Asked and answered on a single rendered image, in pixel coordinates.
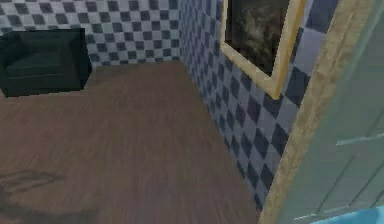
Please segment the gold framed dark picture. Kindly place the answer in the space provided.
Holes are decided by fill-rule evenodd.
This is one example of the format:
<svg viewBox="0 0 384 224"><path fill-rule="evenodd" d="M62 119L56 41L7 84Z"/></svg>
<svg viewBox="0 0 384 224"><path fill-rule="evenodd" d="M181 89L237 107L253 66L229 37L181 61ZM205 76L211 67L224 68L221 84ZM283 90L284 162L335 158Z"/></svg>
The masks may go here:
<svg viewBox="0 0 384 224"><path fill-rule="evenodd" d="M277 99L307 0L223 0L220 50Z"/></svg>

